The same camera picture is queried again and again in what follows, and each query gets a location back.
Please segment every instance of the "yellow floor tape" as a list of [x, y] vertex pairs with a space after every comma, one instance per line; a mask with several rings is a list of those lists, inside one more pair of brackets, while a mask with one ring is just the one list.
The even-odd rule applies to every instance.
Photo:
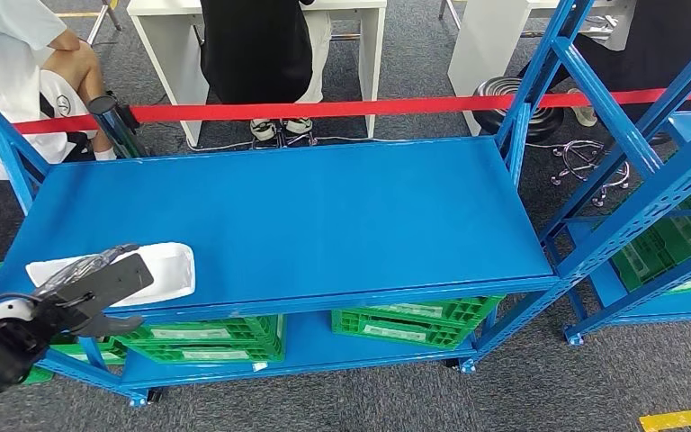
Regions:
[[640, 417], [640, 424], [645, 432], [684, 428], [691, 426], [691, 410]]
[[[115, 9], [118, 7], [118, 0], [111, 0], [110, 9]], [[99, 16], [98, 12], [68, 12], [68, 13], [55, 13], [59, 18], [88, 18]]]
[[59, 18], [88, 18], [99, 16], [98, 12], [69, 12], [69, 13], [55, 13]]

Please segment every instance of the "white tray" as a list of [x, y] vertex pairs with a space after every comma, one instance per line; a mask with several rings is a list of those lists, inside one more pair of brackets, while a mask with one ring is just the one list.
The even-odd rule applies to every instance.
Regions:
[[[190, 247], [181, 243], [157, 243], [118, 256], [115, 262], [131, 254], [141, 255], [155, 282], [113, 304], [113, 308], [164, 302], [194, 293], [194, 253]], [[38, 261], [26, 265], [25, 270], [33, 284], [39, 287], [56, 272], [82, 257]]]

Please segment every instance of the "white paper label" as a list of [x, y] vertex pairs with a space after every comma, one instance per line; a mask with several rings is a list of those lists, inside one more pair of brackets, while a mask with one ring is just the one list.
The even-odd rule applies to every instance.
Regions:
[[245, 351], [183, 351], [185, 360], [246, 360]]
[[384, 336], [386, 338], [414, 340], [416, 342], [425, 342], [425, 333], [417, 333], [415, 331], [396, 330], [394, 328], [376, 327], [367, 324], [364, 326], [364, 333], [375, 336]]
[[679, 231], [679, 234], [682, 234], [682, 237], [687, 239], [687, 243], [690, 244], [691, 246], [691, 221], [690, 218], [671, 218], [671, 221], [674, 222], [674, 226], [677, 227], [677, 231]]
[[225, 328], [205, 330], [168, 330], [153, 328], [150, 330], [155, 339], [229, 339], [231, 335]]
[[[69, 356], [76, 358], [82, 362], [87, 362], [88, 360], [85, 357], [85, 354], [68, 354]], [[120, 357], [116, 356], [113, 353], [102, 353], [102, 359], [103, 360], [117, 360]]]
[[632, 270], [637, 274], [637, 277], [643, 278], [651, 272], [651, 270], [642, 261], [642, 257], [637, 253], [637, 249], [633, 245], [629, 245], [621, 249], [624, 256], [629, 260], [629, 264], [632, 265]]
[[419, 315], [421, 317], [442, 318], [444, 316], [444, 308], [441, 306], [426, 306], [423, 304], [399, 303], [388, 304], [385, 306], [370, 306], [371, 309], [380, 311], [391, 311], [399, 313], [408, 313], [410, 315]]

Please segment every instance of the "white sneaker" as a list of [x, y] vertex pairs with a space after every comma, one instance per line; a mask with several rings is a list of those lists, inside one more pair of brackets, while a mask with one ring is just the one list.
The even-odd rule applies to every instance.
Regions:
[[250, 132], [259, 141], [268, 141], [276, 136], [276, 125], [269, 119], [254, 119], [250, 121]]
[[311, 119], [290, 119], [284, 123], [284, 128], [295, 135], [309, 133], [314, 123]]
[[[581, 93], [581, 91], [578, 88], [571, 88], [568, 93]], [[591, 128], [597, 124], [595, 109], [591, 106], [571, 106], [570, 109], [576, 114], [576, 120], [581, 126]]]

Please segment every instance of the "red rope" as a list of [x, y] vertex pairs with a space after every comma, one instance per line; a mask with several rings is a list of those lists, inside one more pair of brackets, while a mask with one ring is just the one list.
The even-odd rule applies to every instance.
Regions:
[[[645, 104], [658, 100], [666, 89], [634, 90], [611, 93], [619, 104]], [[506, 110], [512, 104], [513, 95], [423, 97], [369, 102], [324, 103], [261, 103], [250, 105], [147, 105], [133, 106], [137, 120], [148, 122], [179, 121], [231, 121], [251, 119], [283, 119], [300, 117], [348, 117], [368, 114], [403, 115], [428, 113], [457, 113], [461, 111]], [[546, 94], [539, 106], [542, 108], [587, 106], [583, 94]], [[16, 123], [23, 134], [97, 129], [90, 115], [78, 115], [59, 119]]]

